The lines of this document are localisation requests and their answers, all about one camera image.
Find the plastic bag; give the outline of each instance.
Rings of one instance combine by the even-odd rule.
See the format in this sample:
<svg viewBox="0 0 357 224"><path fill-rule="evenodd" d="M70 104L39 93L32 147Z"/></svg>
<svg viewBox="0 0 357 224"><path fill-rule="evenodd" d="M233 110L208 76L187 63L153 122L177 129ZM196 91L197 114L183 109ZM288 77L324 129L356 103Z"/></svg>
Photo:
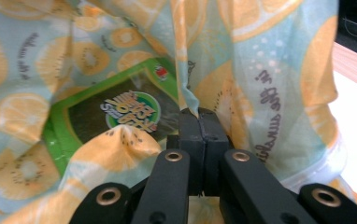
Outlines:
<svg viewBox="0 0 357 224"><path fill-rule="evenodd" d="M51 105L149 58L175 64L180 108L216 111L287 188L339 176L336 1L90 2L0 0L0 221L68 222L95 186L150 174L161 146L138 129L90 139L63 176L41 136ZM218 199L190 201L189 223L222 222Z"/></svg>

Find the wooden surface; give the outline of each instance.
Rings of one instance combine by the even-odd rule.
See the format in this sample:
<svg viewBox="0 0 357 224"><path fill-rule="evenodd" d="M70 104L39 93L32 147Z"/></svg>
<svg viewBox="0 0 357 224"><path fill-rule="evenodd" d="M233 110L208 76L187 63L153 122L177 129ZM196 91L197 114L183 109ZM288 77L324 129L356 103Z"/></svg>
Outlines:
<svg viewBox="0 0 357 224"><path fill-rule="evenodd" d="M357 53L337 43L333 48L334 70L357 83Z"/></svg>

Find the metal screw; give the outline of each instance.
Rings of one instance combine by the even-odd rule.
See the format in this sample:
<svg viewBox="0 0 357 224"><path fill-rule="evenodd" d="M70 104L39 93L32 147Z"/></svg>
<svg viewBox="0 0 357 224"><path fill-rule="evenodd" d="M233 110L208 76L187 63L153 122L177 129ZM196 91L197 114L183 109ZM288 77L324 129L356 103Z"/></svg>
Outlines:
<svg viewBox="0 0 357 224"><path fill-rule="evenodd" d="M235 152L232 157L237 161L248 161L250 156L244 152Z"/></svg>
<svg viewBox="0 0 357 224"><path fill-rule="evenodd" d="M113 193L112 197L108 197L106 194ZM114 204L121 197L121 192L117 188L103 189L97 194L96 201L103 206Z"/></svg>
<svg viewBox="0 0 357 224"><path fill-rule="evenodd" d="M327 205L329 207L338 207L341 205L341 200L339 200L334 193L325 189L314 189L312 190L312 196L316 201Z"/></svg>

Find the green snack package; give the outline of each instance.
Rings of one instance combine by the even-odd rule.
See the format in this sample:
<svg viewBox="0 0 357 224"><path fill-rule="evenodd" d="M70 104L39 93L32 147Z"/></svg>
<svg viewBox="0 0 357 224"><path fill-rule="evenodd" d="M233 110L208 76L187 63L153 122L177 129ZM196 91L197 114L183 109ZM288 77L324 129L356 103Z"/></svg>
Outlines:
<svg viewBox="0 0 357 224"><path fill-rule="evenodd" d="M43 137L61 175L83 144L117 125L148 132L160 145L178 129L173 65L148 59L52 106Z"/></svg>

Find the black plastic part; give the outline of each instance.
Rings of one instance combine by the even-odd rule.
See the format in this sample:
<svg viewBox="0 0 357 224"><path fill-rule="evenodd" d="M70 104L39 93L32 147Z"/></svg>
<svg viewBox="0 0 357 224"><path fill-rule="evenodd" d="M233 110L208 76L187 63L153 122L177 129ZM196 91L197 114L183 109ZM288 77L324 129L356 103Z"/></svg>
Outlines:
<svg viewBox="0 0 357 224"><path fill-rule="evenodd" d="M249 223L316 223L250 152L227 151L221 170Z"/></svg>
<svg viewBox="0 0 357 224"><path fill-rule="evenodd" d="M97 196L104 189L115 189L119 191L119 199L115 203L102 205L97 201ZM110 192L104 194L104 199L117 197L118 195ZM131 190L122 184L106 183L102 184L88 193L79 205L70 223L72 224L91 224L91 223L127 223L130 213L127 212L128 202L131 200Z"/></svg>
<svg viewBox="0 0 357 224"><path fill-rule="evenodd" d="M223 176L221 177L220 211L225 224L249 223L236 196Z"/></svg>
<svg viewBox="0 0 357 224"><path fill-rule="evenodd" d="M300 189L298 202L318 223L357 223L357 204L331 187L305 185Z"/></svg>
<svg viewBox="0 0 357 224"><path fill-rule="evenodd" d="M166 137L166 149L179 149L178 135L168 135Z"/></svg>
<svg viewBox="0 0 357 224"><path fill-rule="evenodd" d="M205 196L219 196L220 160L229 149L229 140L213 111L199 108L199 117L201 132L206 140L203 192Z"/></svg>
<svg viewBox="0 0 357 224"><path fill-rule="evenodd" d="M189 172L188 153L178 149L161 152L131 223L187 223Z"/></svg>
<svg viewBox="0 0 357 224"><path fill-rule="evenodd" d="M201 195L206 144L202 138L199 121L188 108L179 113L178 134L179 148L191 157L189 195Z"/></svg>

